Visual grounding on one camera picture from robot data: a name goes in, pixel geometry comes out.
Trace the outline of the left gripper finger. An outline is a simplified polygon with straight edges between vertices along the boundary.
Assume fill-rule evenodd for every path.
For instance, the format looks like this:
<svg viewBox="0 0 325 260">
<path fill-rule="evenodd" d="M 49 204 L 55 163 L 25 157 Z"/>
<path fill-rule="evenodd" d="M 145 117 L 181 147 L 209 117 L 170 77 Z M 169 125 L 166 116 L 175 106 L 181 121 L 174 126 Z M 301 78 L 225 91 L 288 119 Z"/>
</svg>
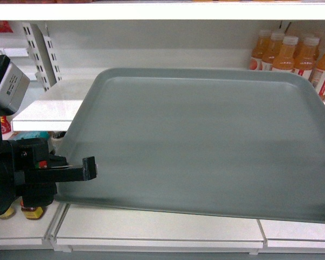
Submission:
<svg viewBox="0 0 325 260">
<path fill-rule="evenodd" d="M 82 159 L 80 166 L 60 166 L 24 171 L 24 184 L 88 181 L 97 176 L 95 157 Z"/>
</svg>

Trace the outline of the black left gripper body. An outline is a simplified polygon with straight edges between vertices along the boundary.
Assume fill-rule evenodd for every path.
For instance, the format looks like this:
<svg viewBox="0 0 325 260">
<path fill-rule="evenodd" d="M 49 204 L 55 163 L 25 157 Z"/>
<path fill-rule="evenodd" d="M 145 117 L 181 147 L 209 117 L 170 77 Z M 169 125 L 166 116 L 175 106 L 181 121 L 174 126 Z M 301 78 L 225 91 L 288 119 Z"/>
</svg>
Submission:
<svg viewBox="0 0 325 260">
<path fill-rule="evenodd" d="M 65 157 L 49 152 L 48 140 L 31 138 L 17 140 L 15 154 L 15 191 L 24 207 L 46 207 L 57 194 L 56 181 L 49 177 L 51 170 L 68 165 Z"/>
</svg>

